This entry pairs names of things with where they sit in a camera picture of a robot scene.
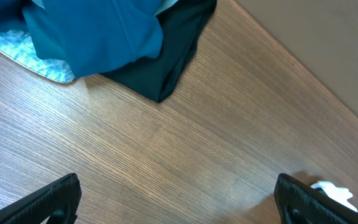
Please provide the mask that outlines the white t-shirt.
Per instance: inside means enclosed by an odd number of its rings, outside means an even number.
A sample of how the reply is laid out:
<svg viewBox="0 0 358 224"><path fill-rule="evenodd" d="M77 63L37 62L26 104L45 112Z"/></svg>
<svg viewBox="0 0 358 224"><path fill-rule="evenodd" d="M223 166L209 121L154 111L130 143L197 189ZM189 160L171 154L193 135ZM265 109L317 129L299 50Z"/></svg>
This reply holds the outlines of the white t-shirt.
<svg viewBox="0 0 358 224"><path fill-rule="evenodd" d="M352 215L353 219L358 218L358 209L349 202L349 199L353 197L353 193L348 188L337 187L332 182L325 180L319 180L311 184L310 187L343 205L345 207L341 210L343 215L348 217Z"/></svg>

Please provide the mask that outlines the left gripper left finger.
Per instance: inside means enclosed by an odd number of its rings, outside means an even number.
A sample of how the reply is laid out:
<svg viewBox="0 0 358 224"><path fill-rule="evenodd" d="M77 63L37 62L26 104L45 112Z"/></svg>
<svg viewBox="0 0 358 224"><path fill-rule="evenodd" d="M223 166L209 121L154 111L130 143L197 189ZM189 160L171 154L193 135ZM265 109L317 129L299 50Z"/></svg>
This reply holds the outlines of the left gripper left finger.
<svg viewBox="0 0 358 224"><path fill-rule="evenodd" d="M80 200L80 181L67 174L1 209L0 224L74 224Z"/></svg>

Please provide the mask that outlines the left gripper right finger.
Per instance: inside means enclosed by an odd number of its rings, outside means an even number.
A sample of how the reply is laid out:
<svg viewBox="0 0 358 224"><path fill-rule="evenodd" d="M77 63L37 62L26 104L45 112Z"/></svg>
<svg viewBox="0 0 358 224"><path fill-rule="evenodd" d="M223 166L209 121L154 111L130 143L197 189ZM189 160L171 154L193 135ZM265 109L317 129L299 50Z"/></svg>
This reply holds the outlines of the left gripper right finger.
<svg viewBox="0 0 358 224"><path fill-rule="evenodd" d="M274 199L285 224L358 224L358 212L288 174L278 176Z"/></svg>

